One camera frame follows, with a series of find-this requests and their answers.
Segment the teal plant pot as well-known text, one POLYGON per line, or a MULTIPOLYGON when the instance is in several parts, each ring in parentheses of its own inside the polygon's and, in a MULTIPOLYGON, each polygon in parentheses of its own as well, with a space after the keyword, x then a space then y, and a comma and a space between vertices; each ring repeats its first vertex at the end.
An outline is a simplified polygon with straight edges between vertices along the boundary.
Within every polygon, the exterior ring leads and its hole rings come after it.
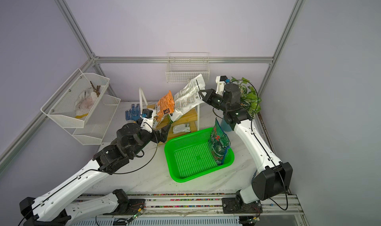
POLYGON ((228 124, 224 119, 221 120, 220 127, 224 132, 234 131, 235 125, 228 124))

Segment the white cloth in organizer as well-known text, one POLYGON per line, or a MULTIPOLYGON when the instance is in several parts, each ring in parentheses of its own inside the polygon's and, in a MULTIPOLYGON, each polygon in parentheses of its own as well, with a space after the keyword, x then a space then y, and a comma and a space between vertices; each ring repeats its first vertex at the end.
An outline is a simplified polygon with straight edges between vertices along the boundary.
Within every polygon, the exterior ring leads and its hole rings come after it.
POLYGON ((81 119, 86 117, 91 111, 93 105, 97 101, 98 97, 96 95, 91 95, 90 91, 92 88, 88 88, 81 92, 74 104, 75 118, 81 119))

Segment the brown twigs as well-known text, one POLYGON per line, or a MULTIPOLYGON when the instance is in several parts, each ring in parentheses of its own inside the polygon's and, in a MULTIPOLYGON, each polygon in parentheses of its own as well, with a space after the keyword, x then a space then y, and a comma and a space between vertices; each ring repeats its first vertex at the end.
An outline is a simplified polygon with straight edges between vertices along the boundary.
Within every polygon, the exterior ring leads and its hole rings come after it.
POLYGON ((97 97, 99 97, 101 86, 100 85, 95 86, 91 81, 90 81, 90 84, 91 84, 91 88, 92 88, 92 90, 90 91, 90 94, 96 95, 97 97))

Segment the green plastic basket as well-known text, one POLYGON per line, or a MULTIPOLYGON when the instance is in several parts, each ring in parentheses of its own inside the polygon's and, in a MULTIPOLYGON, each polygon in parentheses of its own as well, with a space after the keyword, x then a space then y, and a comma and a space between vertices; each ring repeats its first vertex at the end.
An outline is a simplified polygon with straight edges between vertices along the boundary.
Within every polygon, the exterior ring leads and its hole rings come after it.
POLYGON ((208 147, 212 128, 169 140, 164 147, 171 178, 184 183, 233 164, 235 156, 228 150, 224 164, 218 165, 208 147))

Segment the white wooden two-tier shelf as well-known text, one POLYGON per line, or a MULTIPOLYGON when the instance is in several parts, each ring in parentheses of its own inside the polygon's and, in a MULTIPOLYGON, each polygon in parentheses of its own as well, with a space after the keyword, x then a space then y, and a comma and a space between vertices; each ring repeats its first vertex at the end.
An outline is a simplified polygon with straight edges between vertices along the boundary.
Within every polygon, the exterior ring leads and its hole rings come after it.
POLYGON ((178 110, 172 92, 169 91, 155 105, 147 105, 141 110, 136 123, 141 130, 153 134, 152 140, 155 143, 164 144, 173 138, 197 131, 197 120, 196 109, 186 107, 178 110))

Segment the green blue fertilizer bag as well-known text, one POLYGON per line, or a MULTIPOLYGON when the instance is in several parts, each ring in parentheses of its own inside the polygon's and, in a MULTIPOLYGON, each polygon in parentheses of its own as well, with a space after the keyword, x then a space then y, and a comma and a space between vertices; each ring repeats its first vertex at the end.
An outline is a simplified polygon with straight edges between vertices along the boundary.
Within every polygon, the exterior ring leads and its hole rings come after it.
POLYGON ((224 164, 230 144, 227 134, 222 130, 218 120, 215 119, 215 124, 208 140, 208 146, 217 165, 224 164))

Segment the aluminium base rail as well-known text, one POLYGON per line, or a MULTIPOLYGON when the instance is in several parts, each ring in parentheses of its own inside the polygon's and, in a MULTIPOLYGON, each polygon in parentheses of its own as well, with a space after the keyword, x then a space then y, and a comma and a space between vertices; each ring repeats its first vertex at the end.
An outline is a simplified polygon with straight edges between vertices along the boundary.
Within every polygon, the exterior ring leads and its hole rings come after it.
POLYGON ((117 205, 117 197, 82 195, 66 207, 71 216, 66 225, 244 225, 260 226, 267 221, 282 225, 309 223, 295 195, 278 195, 271 200, 244 204, 236 194, 132 194, 129 203, 117 205))

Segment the orange fertilizer bag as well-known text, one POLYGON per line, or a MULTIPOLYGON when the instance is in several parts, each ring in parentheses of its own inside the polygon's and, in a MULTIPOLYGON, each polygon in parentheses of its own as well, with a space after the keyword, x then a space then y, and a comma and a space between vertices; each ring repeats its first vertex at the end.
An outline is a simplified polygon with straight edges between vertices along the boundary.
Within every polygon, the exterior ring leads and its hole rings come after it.
POLYGON ((172 92, 169 91, 165 96, 163 96, 158 103, 155 105, 156 116, 154 117, 153 127, 157 126, 164 120, 164 118, 174 112, 175 102, 173 99, 172 92))

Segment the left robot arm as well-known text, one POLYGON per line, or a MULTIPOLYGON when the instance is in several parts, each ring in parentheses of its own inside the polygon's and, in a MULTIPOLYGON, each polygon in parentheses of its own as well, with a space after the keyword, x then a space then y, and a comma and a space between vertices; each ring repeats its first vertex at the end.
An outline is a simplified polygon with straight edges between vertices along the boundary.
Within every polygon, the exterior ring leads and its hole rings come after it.
POLYGON ((75 199, 103 179, 117 174, 118 170, 139 156, 150 142, 166 142, 171 125, 154 130, 147 122, 128 123, 117 131, 113 144, 94 155, 71 178, 37 197, 27 197, 20 204, 23 226, 71 226, 98 215, 122 215, 136 211, 127 194, 117 189, 106 196, 75 203, 75 199))

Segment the white mesh wall organizer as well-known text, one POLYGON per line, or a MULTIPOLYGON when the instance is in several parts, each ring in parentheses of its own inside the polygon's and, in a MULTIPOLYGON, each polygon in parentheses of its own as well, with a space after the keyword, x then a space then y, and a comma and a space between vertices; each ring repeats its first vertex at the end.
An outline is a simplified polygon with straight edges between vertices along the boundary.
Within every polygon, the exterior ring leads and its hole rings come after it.
POLYGON ((121 100, 106 94, 110 79, 77 69, 41 112, 82 145, 100 145, 121 100))

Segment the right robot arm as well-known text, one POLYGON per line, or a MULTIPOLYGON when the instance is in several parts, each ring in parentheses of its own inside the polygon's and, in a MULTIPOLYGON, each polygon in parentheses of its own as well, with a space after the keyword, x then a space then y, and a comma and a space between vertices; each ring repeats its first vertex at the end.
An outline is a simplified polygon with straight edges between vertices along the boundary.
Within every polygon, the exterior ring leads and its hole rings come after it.
POLYGON ((213 89, 200 90, 198 94, 205 103, 223 112, 225 122, 241 138, 254 159, 256 174, 250 186, 236 193, 237 205, 248 205, 286 194, 293 168, 290 163, 282 162, 260 136, 253 118, 241 106, 239 86, 224 84, 222 95, 213 89))

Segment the white printed fertilizer bag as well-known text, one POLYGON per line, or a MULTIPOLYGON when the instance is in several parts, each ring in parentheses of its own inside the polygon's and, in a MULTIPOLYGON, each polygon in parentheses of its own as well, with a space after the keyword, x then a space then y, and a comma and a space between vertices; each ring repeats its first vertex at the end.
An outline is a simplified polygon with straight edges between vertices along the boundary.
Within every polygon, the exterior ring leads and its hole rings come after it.
POLYGON ((179 120, 197 105, 203 103, 198 91, 205 90, 205 82, 202 74, 199 74, 174 96, 175 109, 171 114, 172 122, 179 120))

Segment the green artificial plant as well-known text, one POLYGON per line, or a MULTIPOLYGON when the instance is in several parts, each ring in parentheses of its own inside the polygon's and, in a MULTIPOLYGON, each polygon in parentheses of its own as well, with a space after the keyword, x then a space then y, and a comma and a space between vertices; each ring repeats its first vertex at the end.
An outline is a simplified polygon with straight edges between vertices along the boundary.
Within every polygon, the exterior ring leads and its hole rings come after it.
POLYGON ((262 101, 256 88, 251 81, 245 78, 235 79, 232 77, 231 82, 239 87, 241 93, 241 107, 248 112, 251 118, 255 118, 255 116, 261 111, 260 103, 262 101))

